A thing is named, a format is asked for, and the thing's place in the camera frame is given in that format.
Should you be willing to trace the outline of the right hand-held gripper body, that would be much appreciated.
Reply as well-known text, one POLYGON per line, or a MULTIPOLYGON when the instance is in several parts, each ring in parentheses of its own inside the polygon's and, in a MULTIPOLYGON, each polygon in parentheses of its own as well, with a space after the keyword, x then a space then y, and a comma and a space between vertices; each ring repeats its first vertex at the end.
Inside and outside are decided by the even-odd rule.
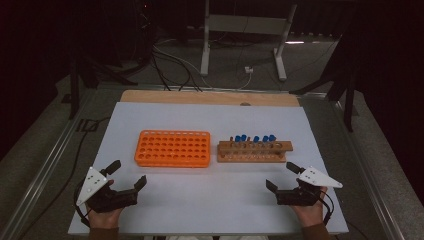
POLYGON ((303 173, 297 174, 298 186, 296 188, 292 190, 278 188, 275 195, 279 205, 312 206, 321 199, 322 187, 343 187, 342 183, 314 167, 303 169, 303 173))

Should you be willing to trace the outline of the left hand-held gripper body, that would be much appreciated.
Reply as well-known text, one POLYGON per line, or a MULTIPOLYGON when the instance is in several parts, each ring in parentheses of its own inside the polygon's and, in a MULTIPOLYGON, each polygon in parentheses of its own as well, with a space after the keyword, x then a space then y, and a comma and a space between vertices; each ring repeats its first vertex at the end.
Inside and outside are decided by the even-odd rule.
POLYGON ((110 188, 107 176, 90 167, 77 192, 77 207, 87 204, 97 213, 110 212, 115 209, 136 205, 138 192, 134 189, 116 191, 110 188))

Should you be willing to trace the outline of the orange plastic test tube rack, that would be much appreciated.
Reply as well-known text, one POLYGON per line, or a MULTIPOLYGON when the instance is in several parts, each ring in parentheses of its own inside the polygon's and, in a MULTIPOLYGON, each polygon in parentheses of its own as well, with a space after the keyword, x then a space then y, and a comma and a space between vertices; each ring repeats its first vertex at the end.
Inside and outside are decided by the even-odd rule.
POLYGON ((205 131, 143 130, 134 160, 141 167, 205 168, 210 150, 210 134, 205 131))

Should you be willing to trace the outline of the wooden test tube rack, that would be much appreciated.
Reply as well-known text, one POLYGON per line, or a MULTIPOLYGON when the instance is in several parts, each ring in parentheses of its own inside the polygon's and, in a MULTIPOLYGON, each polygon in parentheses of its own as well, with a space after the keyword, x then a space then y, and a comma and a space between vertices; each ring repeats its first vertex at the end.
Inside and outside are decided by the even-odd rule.
POLYGON ((284 163, 286 153, 293 150, 291 141, 278 141, 272 147, 269 142, 262 145, 259 137, 257 146, 253 146, 253 138, 247 137, 244 146, 234 146, 235 137, 228 141, 220 141, 217 145, 217 161, 220 163, 284 163))

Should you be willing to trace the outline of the person's right hand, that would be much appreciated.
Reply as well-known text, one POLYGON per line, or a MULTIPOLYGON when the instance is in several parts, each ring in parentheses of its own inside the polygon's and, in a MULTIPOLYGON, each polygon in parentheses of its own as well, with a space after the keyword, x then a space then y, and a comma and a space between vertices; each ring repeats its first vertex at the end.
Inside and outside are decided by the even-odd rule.
POLYGON ((290 208, 296 214, 302 228, 312 227, 324 223, 324 204, 318 200, 312 206, 294 206, 290 208))

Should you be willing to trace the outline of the person's left hand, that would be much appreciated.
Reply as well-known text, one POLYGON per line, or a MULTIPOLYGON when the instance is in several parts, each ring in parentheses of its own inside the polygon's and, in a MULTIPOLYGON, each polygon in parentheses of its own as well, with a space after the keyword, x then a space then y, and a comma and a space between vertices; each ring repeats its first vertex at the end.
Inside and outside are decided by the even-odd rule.
POLYGON ((119 219, 123 211, 122 208, 104 213, 97 213, 89 206, 86 206, 86 209, 91 228, 114 229, 119 227, 119 219))

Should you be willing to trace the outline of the white table sheet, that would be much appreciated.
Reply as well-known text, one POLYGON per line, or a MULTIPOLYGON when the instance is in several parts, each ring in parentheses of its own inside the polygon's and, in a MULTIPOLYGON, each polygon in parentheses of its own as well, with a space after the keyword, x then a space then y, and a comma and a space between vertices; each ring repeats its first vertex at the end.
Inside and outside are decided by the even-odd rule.
POLYGON ((120 160, 114 188, 128 189, 147 178, 138 203, 120 217, 130 235, 286 235, 300 227, 293 211, 280 206, 267 189, 296 187, 296 176, 283 164, 220 163, 206 168, 145 168, 134 161, 139 134, 146 129, 204 130, 211 143, 232 136, 273 134, 289 140, 286 157, 301 166, 326 169, 305 111, 301 107, 195 104, 116 104, 94 161, 97 169, 120 160))

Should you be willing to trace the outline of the black tripod stand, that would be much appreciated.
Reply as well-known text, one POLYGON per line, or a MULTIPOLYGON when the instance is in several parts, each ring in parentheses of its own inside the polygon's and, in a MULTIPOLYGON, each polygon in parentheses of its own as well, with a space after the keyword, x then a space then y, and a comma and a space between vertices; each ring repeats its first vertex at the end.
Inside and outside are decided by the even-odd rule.
POLYGON ((135 82, 129 81, 126 78, 120 76, 118 73, 113 72, 105 65, 99 63, 93 58, 82 55, 82 56, 71 56, 70 57, 70 114, 69 118, 74 119, 80 108, 80 87, 79 81, 88 88, 95 88, 98 86, 99 81, 95 76, 94 70, 99 70, 101 73, 109 76, 113 80, 127 86, 136 86, 135 82))
POLYGON ((337 47, 327 62, 324 71, 318 80, 297 90, 290 90, 290 94, 304 95, 307 92, 332 82, 326 94, 328 101, 338 101, 345 95, 343 121, 349 132, 353 131, 352 114, 358 60, 361 56, 362 45, 359 35, 362 32, 360 23, 353 20, 340 38, 337 47))

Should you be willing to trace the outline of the white metal stand frame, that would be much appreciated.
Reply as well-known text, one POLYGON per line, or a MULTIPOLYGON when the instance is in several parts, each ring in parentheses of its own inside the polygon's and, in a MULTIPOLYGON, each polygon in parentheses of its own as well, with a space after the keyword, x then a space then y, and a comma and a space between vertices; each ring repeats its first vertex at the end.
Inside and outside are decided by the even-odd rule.
POLYGON ((288 14, 284 18, 241 16, 236 14, 211 14, 210 0, 205 0, 204 36, 200 75, 207 76, 209 72, 210 32, 265 34, 279 35, 281 37, 278 47, 273 49, 273 58, 276 65, 278 79, 285 81, 287 79, 287 73, 285 70, 282 53, 296 10, 297 4, 291 3, 288 14))

